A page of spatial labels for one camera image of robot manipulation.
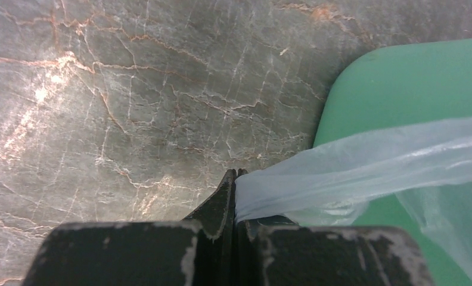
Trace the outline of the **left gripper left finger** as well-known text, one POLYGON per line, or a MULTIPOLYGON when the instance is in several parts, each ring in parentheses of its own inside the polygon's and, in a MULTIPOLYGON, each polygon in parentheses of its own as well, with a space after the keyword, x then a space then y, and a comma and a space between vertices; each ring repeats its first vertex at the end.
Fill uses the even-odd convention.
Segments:
POLYGON ((232 285, 236 171, 185 218, 73 222, 43 241, 24 285, 232 285))

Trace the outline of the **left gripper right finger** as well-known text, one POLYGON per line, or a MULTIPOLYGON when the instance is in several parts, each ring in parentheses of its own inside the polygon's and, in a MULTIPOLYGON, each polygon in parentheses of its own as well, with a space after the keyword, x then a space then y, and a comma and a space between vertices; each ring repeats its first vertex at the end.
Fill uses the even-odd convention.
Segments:
POLYGON ((391 226, 236 225, 240 285, 433 285, 418 244, 391 226))

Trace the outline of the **light blue plastic trash bag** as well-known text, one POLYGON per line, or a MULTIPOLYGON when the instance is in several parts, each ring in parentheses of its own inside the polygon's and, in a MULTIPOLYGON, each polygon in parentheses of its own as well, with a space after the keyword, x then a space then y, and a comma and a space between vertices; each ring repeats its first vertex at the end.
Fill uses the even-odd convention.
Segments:
POLYGON ((395 195, 472 280, 472 117, 358 133, 236 180, 236 220, 349 225, 395 195))

